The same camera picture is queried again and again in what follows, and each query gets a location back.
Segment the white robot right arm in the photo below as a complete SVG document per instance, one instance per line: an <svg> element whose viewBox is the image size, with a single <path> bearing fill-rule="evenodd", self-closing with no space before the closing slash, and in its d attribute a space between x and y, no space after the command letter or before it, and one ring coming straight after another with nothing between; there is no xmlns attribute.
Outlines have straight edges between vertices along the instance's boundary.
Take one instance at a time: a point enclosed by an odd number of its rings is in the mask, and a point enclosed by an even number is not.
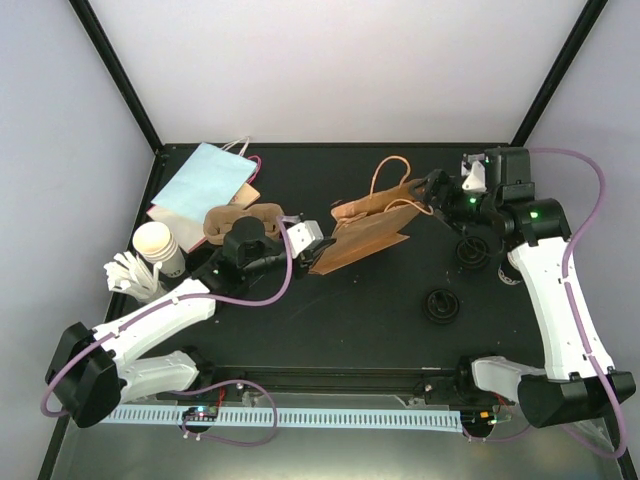
<svg viewBox="0 0 640 480"><path fill-rule="evenodd" d="M542 339L543 367L474 358L454 379L457 396L476 403L498 394L518 403L536 428L620 414L636 392L634 377L615 366L600 341L573 260L581 234L571 230L558 200L537 198L530 150L466 155L459 175L435 169L409 192L459 234L486 226L497 235L504 252L499 275L525 285Z"/></svg>

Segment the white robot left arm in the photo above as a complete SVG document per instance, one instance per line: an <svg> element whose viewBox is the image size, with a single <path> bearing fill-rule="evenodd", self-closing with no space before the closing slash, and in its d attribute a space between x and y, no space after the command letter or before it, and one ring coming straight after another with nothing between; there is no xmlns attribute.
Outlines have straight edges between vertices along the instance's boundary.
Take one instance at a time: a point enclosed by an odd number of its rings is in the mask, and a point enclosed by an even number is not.
<svg viewBox="0 0 640 480"><path fill-rule="evenodd" d="M279 216L276 225L275 237L269 237L258 218L242 217L221 246L173 290L115 321L66 328L45 374L42 414L70 416L78 427L88 428L142 397L207 397L215 376L189 352L146 354L211 318L223 304L265 307L277 302L291 280L304 276L334 242L314 220Z"/></svg>

